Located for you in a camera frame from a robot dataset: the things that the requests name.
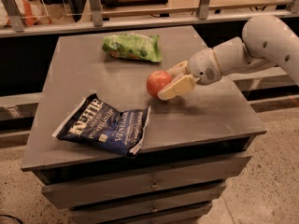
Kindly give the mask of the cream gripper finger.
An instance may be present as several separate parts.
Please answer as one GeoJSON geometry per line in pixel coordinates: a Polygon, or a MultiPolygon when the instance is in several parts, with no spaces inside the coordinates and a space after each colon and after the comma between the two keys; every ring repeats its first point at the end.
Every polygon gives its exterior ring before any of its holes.
{"type": "Polygon", "coordinates": [[[176,77],[179,74],[188,75],[190,73],[189,63],[187,61],[183,61],[181,63],[176,64],[167,70],[167,73],[171,77],[176,77]]]}
{"type": "Polygon", "coordinates": [[[193,75],[179,74],[158,92],[158,98],[160,100],[170,100],[192,91],[195,86],[196,79],[193,75]]]}

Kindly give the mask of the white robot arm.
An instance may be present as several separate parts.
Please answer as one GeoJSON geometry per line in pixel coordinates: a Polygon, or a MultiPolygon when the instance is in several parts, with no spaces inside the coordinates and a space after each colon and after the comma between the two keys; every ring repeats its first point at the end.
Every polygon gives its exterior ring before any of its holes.
{"type": "Polygon", "coordinates": [[[255,16],[245,23],[242,36],[203,49],[168,69],[173,80],[158,92],[158,98],[170,100],[197,85],[209,85],[234,73],[265,70],[274,64],[299,84],[299,37],[275,16],[255,16]]]}

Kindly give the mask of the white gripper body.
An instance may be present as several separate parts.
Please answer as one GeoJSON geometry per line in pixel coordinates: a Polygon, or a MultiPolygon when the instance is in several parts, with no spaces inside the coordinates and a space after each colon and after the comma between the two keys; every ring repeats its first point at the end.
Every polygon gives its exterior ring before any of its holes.
{"type": "Polygon", "coordinates": [[[209,85],[222,78],[213,49],[203,49],[189,60],[190,73],[198,85],[209,85]]]}

